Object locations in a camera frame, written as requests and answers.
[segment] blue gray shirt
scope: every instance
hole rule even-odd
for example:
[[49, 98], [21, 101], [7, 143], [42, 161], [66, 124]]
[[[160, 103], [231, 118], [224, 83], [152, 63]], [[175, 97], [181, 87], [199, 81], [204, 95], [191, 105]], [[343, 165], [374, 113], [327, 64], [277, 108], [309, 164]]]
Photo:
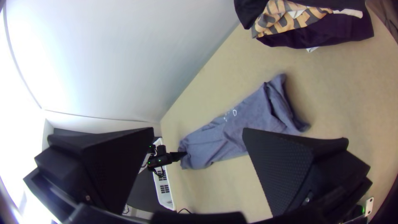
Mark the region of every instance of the blue gray shirt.
[[277, 75], [223, 116], [190, 133], [180, 141], [178, 151], [183, 169], [203, 169], [212, 163], [247, 155], [243, 128], [298, 135], [308, 129], [299, 120], [284, 93], [286, 75]]

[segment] textured black panel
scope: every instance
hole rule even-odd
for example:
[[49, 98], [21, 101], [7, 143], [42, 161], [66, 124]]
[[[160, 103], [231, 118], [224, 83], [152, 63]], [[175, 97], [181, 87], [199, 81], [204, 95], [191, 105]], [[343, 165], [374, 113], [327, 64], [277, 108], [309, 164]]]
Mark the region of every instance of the textured black panel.
[[48, 136], [51, 148], [78, 158], [84, 165], [95, 192], [105, 209], [121, 214], [141, 168], [153, 128], [117, 131], [104, 134]]
[[283, 214], [311, 166], [311, 150], [272, 132], [254, 129], [243, 130], [243, 141], [273, 216]]

